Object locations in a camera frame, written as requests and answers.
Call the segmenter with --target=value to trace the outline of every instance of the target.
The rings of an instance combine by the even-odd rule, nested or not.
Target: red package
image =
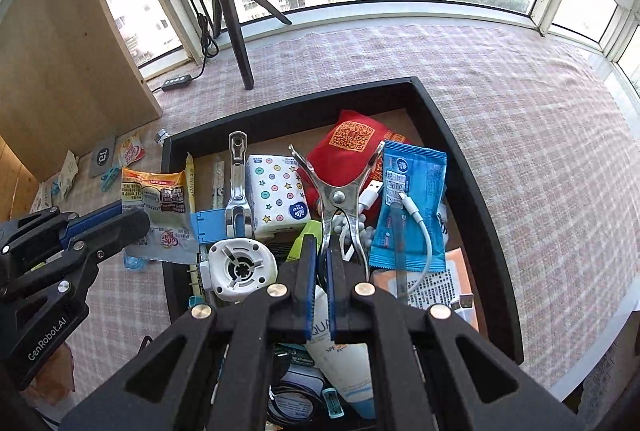
[[[402,143],[406,138],[368,116],[343,109],[334,128],[309,152],[306,158],[311,162],[319,178],[332,186],[345,186],[360,175],[382,140]],[[305,188],[306,204],[309,208],[316,208],[318,205],[316,188],[302,169],[298,169],[298,173]],[[382,157],[369,173],[364,186],[369,185],[371,180],[382,182]],[[375,226],[374,222],[379,212],[380,198],[365,211],[368,225]]]

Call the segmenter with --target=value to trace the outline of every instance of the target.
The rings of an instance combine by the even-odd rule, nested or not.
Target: white round device
[[[223,301],[237,302],[258,288],[275,283],[276,258],[259,241],[247,237],[223,239],[200,263],[202,287]]]

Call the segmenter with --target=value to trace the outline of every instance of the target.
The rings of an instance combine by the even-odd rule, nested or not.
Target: pink checkered cloth
[[[583,355],[639,271],[640,150],[576,48],[505,26],[385,26],[251,49],[245,91],[231,50],[189,88],[158,93],[164,115],[141,130],[137,169],[160,169],[152,136],[294,96],[416,75],[449,124],[500,239],[515,292],[525,362],[551,386]],[[88,178],[88,157],[65,210],[118,198]],[[69,338],[77,398],[125,364],[145,334],[169,324],[162,270],[100,265],[88,318]]]

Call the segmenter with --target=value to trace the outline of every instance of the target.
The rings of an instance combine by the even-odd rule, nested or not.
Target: metal clip
[[[351,236],[351,242],[355,249],[358,261],[364,265],[365,276],[369,281],[369,262],[364,254],[362,243],[360,242],[360,234],[358,231],[358,197],[360,191],[367,181],[367,177],[371,172],[371,169],[376,164],[378,158],[382,154],[382,150],[385,147],[385,141],[381,141],[378,147],[373,152],[367,165],[353,182],[345,186],[332,186],[318,178],[314,167],[306,160],[306,158],[298,153],[292,144],[289,145],[289,151],[296,159],[300,168],[306,173],[309,179],[313,182],[314,187],[318,191],[320,196],[320,207],[322,216],[322,245],[320,247],[320,256],[326,255],[327,249],[329,249],[329,240],[331,238],[331,220],[335,216],[335,213],[343,212],[347,223],[349,224],[349,233]]]
[[[251,208],[244,189],[244,162],[246,160],[246,133],[234,131],[229,135],[231,155],[231,197],[225,208],[227,237],[252,237],[254,229]]]

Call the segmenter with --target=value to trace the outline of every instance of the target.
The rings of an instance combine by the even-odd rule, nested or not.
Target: white bottle
[[[371,370],[367,345],[336,345],[329,333],[329,309],[324,290],[316,286],[314,325],[306,351],[332,386],[362,418],[374,419]]]

